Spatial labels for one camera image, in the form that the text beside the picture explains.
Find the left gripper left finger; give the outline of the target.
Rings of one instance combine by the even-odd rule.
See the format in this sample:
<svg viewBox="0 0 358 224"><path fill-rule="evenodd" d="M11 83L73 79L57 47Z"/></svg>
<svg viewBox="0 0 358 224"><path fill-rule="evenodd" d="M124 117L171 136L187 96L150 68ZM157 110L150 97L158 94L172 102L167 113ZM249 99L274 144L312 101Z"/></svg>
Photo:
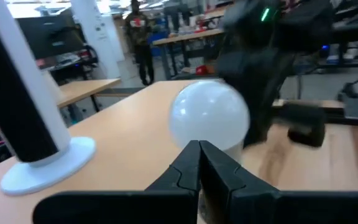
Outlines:
<svg viewBox="0 0 358 224"><path fill-rule="evenodd" d="M66 191L42 199L33 224L197 224L201 146L190 141L143 191Z"/></svg>

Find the black aluminium frame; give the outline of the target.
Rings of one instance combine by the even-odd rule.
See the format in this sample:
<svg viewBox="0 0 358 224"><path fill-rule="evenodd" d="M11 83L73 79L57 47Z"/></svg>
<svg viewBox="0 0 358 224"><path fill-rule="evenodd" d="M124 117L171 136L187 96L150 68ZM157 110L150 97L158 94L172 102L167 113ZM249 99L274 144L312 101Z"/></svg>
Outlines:
<svg viewBox="0 0 358 224"><path fill-rule="evenodd" d="M344 104L334 100L275 100L272 108L277 112L285 103L314 105L323 108L327 123L358 126L358 119L344 116Z"/></svg>

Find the white round lightbulb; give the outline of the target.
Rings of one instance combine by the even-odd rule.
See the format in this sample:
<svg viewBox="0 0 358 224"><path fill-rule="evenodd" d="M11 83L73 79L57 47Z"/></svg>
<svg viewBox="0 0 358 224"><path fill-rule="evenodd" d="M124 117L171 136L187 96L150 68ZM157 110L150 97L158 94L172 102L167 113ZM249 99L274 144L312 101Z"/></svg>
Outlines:
<svg viewBox="0 0 358 224"><path fill-rule="evenodd" d="M169 128L177 146L205 140L240 163L250 128L249 107L233 87L219 81L186 86L171 103Z"/></svg>

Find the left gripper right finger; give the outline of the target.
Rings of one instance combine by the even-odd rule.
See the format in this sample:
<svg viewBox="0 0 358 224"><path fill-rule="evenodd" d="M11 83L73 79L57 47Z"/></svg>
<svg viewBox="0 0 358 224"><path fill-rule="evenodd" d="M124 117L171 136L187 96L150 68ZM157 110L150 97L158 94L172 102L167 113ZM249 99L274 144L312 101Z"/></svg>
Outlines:
<svg viewBox="0 0 358 224"><path fill-rule="evenodd" d="M208 141L201 183L215 224L358 224L358 191L279 190Z"/></svg>

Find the black monitor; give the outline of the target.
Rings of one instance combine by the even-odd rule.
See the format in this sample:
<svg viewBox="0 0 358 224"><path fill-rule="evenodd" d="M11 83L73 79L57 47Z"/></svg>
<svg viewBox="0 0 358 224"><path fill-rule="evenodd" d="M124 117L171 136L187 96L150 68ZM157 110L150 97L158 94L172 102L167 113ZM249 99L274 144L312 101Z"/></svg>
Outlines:
<svg viewBox="0 0 358 224"><path fill-rule="evenodd" d="M36 59L83 49L84 42L71 16L23 17L16 22Z"/></svg>

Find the light wooden desk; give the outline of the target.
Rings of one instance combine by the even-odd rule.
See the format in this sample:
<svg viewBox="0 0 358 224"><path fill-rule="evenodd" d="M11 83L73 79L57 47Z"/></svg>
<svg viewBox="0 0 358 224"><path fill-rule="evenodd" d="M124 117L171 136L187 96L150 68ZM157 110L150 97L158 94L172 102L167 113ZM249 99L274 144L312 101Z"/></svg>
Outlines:
<svg viewBox="0 0 358 224"><path fill-rule="evenodd" d="M81 101L90 97L95 112L99 112L99 104L96 101L96 94L112 88L115 85L120 84L120 78L104 79L104 80L83 80L75 81L59 86L57 92L57 106L59 108L68 107L70 119L72 124L76 124L83 118L80 112L74 109L74 104L77 101Z"/></svg>
<svg viewBox="0 0 358 224"><path fill-rule="evenodd" d="M0 189L0 224L32 224L43 198L67 190L142 190L176 158L169 128L172 101L189 81L157 82L72 126L74 136L96 141L96 153L81 170L45 190L11 197ZM0 163L0 182L16 163Z"/></svg>

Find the white lamp base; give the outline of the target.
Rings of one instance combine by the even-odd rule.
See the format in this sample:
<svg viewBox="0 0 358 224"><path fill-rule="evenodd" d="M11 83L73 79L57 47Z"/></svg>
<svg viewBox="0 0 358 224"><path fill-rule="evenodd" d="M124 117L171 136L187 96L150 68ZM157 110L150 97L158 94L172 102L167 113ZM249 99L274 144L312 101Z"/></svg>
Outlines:
<svg viewBox="0 0 358 224"><path fill-rule="evenodd" d="M71 137L29 46L0 0L0 133L17 159L1 191L25 195L70 177L94 156L89 137Z"/></svg>

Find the white pillar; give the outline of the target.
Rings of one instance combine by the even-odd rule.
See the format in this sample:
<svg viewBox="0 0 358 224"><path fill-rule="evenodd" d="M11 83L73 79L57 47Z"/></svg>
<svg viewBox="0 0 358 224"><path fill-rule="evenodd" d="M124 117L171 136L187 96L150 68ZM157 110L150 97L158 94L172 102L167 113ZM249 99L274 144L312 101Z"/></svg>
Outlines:
<svg viewBox="0 0 358 224"><path fill-rule="evenodd" d="M81 24L86 43L93 47L99 59L100 79L119 78L119 67L114 57L110 36L96 0L70 0L73 15Z"/></svg>

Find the person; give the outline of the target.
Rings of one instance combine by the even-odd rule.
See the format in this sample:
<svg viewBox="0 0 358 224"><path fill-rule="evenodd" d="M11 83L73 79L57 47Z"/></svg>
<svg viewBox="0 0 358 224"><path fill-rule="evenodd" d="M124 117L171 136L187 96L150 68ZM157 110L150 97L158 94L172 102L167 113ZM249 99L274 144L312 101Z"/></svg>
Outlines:
<svg viewBox="0 0 358 224"><path fill-rule="evenodd" d="M126 35L135 61L139 64L139 76L142 84L151 85L154 82L154 66L152 52L148 43L152 34L149 19L140 11L138 0L131 0L131 13L125 19Z"/></svg>
<svg viewBox="0 0 358 224"><path fill-rule="evenodd" d="M178 31L179 30L179 15L182 15L183 22L185 25L190 24L190 8L185 3L187 0L168 0L163 4L163 13L166 19L171 17L172 21L168 24L173 26L171 31Z"/></svg>

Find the wooden workbench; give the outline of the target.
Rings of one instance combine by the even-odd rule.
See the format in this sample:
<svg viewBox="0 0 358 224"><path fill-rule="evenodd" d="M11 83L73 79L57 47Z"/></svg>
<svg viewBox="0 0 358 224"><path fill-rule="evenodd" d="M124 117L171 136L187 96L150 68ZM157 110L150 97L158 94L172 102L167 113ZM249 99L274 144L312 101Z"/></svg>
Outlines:
<svg viewBox="0 0 358 224"><path fill-rule="evenodd" d="M177 69L177 62L175 58L174 45L179 44L181 54L183 56L184 67L190 67L190 58L201 57L203 50L187 50L186 44L191 40L203 40L207 37L222 34L221 29L211 29L202 32L194 32L191 34L177 35L174 37L167 37L152 42L153 46L160 49L160 56L162 60L163 71L166 80L173 80L179 72Z"/></svg>

